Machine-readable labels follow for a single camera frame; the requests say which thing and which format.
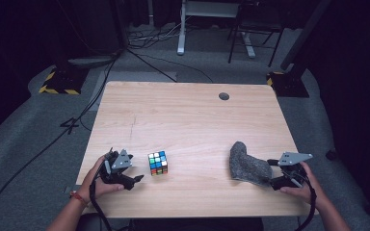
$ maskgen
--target small round hole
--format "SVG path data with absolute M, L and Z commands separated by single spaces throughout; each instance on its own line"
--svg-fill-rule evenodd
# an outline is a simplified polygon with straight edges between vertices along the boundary
M 219 94 L 219 98 L 222 99 L 222 100 L 227 100 L 229 99 L 229 94 L 225 93 L 225 92 L 222 92 Z

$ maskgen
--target hand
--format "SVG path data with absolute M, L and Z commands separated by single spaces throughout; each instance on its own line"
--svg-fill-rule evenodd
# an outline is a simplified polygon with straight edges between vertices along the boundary
M 326 194 L 324 193 L 323 189 L 320 186 L 320 183 L 318 182 L 317 178 L 314 176 L 312 173 L 310 167 L 308 166 L 307 163 L 305 162 L 300 162 L 302 167 L 304 168 L 305 172 L 307 173 L 307 177 L 310 181 L 310 184 L 312 188 L 314 188 L 316 194 L 317 194 L 317 199 L 316 199 L 316 207 L 320 205 L 320 203 L 324 203 L 326 200 L 328 200 Z M 309 186 L 307 183 L 304 183 L 302 188 L 290 188 L 290 187 L 282 187 L 280 189 L 282 193 L 286 194 L 291 194 L 295 195 L 301 200 L 303 200 L 305 203 L 310 204 L 311 202 L 311 192 L 309 189 Z
M 97 172 L 98 168 L 104 161 L 104 156 L 101 156 L 95 165 L 90 169 L 89 173 L 87 173 L 86 177 L 83 180 L 83 184 L 80 189 L 77 191 L 85 201 L 90 201 L 90 184 L 92 183 L 92 179 L 94 178 L 95 173 Z M 105 193 L 111 192 L 118 192 L 124 190 L 124 186 L 121 184 L 105 184 L 101 178 L 98 178 L 95 181 L 95 198 L 99 198 L 101 195 Z

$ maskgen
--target chair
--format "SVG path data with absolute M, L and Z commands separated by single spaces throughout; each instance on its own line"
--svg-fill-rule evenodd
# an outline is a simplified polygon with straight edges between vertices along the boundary
M 280 21 L 278 10 L 272 7 L 268 0 L 244 0 L 238 8 L 236 15 L 235 24 L 230 30 L 227 39 L 230 38 L 233 33 L 232 46 L 230 49 L 228 63 L 232 59 L 233 49 L 235 46 L 236 35 L 239 32 L 244 33 L 255 33 L 268 35 L 262 45 L 255 47 L 272 48 L 274 49 L 272 58 L 270 59 L 268 67 L 272 65 L 273 58 L 275 57 L 276 51 L 278 50 L 278 43 L 280 42 L 283 34 L 284 27 Z M 266 42 L 272 36 L 273 33 L 278 33 L 278 38 L 275 46 L 265 46 Z

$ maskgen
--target human arm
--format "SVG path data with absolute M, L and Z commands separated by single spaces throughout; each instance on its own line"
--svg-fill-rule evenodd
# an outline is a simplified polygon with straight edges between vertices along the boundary
M 320 213 L 324 228 L 328 231 L 351 230 L 348 224 L 345 222 L 344 218 L 341 217 L 335 206 L 332 204 L 326 193 L 321 188 L 320 183 L 312 173 L 308 164 L 305 162 L 301 162 L 300 164 L 303 166 L 305 172 L 307 173 L 307 177 L 311 183 L 311 186 L 316 191 L 317 198 L 315 201 L 315 207 Z M 310 203 L 311 193 L 307 184 L 304 184 L 302 188 L 282 187 L 280 191 L 282 193 L 295 195 L 302 199 L 304 202 L 308 204 Z
M 83 184 L 81 185 L 80 189 L 77 193 L 83 198 L 86 203 L 90 202 L 90 191 L 89 187 L 92 183 L 92 179 L 94 178 L 95 173 L 97 172 L 98 168 L 101 166 L 102 162 L 104 161 L 104 156 L 100 157 L 89 173 L 83 180 Z M 123 185 L 120 184 L 104 184 L 101 179 L 97 179 L 95 181 L 95 197 L 99 198 L 101 195 L 105 193 L 111 192 L 118 192 L 124 189 Z M 63 210 L 56 216 L 53 222 L 47 227 L 47 231 L 52 230 L 76 230 L 77 223 L 79 222 L 79 218 L 83 213 L 83 210 L 86 206 L 75 197 L 72 197 L 67 205 L 63 208 Z

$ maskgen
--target bracelet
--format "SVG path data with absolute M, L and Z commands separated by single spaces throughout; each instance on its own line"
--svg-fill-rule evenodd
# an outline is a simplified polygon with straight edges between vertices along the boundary
M 89 207 L 89 205 L 86 203 L 86 201 L 84 201 L 83 197 L 82 197 L 79 193 L 77 193 L 76 191 L 71 191 L 71 192 L 70 192 L 70 198 L 71 198 L 72 196 L 73 196 L 74 198 L 76 198 L 76 199 L 80 200 L 80 202 L 82 202 L 82 204 L 83 204 L 86 208 L 88 208 L 88 207 Z

